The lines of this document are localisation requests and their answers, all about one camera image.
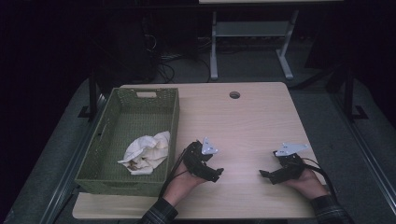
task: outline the wooden table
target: wooden table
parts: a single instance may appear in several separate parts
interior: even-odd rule
[[[308,144],[289,91],[283,83],[206,83],[126,86],[177,87],[180,118],[177,154],[207,136],[219,149],[207,165],[224,168],[218,182],[207,182],[177,206],[177,218],[313,217],[300,194],[272,185],[259,169],[280,168],[273,151],[282,143]],[[233,99],[230,92],[240,98]],[[299,152],[316,160],[311,148]],[[156,198],[80,193],[75,218],[141,218]]]

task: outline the dark background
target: dark background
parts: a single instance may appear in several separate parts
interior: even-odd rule
[[[141,19],[147,14],[88,10],[86,6],[100,4],[93,0],[0,1],[0,220],[18,196],[70,98],[92,71],[102,91],[125,83],[146,83],[155,76],[155,57],[143,53],[147,42]],[[318,35],[307,66],[327,68],[343,59],[396,127],[394,8],[391,1],[346,1],[328,12],[319,28],[318,21],[311,20],[317,12],[302,11],[295,34]],[[157,26],[146,28],[166,44],[194,55],[194,38],[208,32],[203,28],[207,15],[210,13],[158,12],[151,18],[159,22]],[[134,48],[123,48],[131,39]],[[95,43],[118,60],[109,58]],[[137,52],[144,56],[135,57]]]

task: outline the table hole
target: table hole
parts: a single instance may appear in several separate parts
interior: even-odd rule
[[[238,99],[239,97],[241,97],[241,94],[237,91],[232,91],[230,92],[230,97],[233,99]]]

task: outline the person's right hand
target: person's right hand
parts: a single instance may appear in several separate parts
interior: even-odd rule
[[[309,200],[329,194],[329,192],[320,183],[315,173],[309,169],[304,169],[298,179],[290,179],[285,181],[283,184],[297,189]]]

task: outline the person's left hand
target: person's left hand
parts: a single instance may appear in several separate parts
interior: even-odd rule
[[[175,172],[175,178],[169,183],[163,198],[175,207],[195,187],[205,182],[205,179],[190,174],[184,162],[181,162]]]

